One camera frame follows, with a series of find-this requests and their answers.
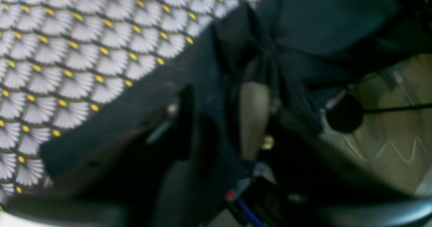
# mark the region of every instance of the blue cable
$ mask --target blue cable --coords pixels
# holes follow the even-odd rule
[[[244,216],[247,218],[247,220],[252,224],[253,227],[266,227],[264,222],[262,222],[254,213],[253,211],[242,201],[242,199],[238,199],[237,202],[239,203],[240,207],[243,209]]]

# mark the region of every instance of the black round object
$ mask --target black round object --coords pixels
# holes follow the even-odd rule
[[[351,95],[346,95],[326,113],[330,127],[341,133],[352,133],[363,122],[363,106]]]

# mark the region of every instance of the patterned seat cover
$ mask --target patterned seat cover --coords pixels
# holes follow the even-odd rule
[[[42,142],[193,45],[240,1],[0,0],[0,210],[7,196],[50,184]]]

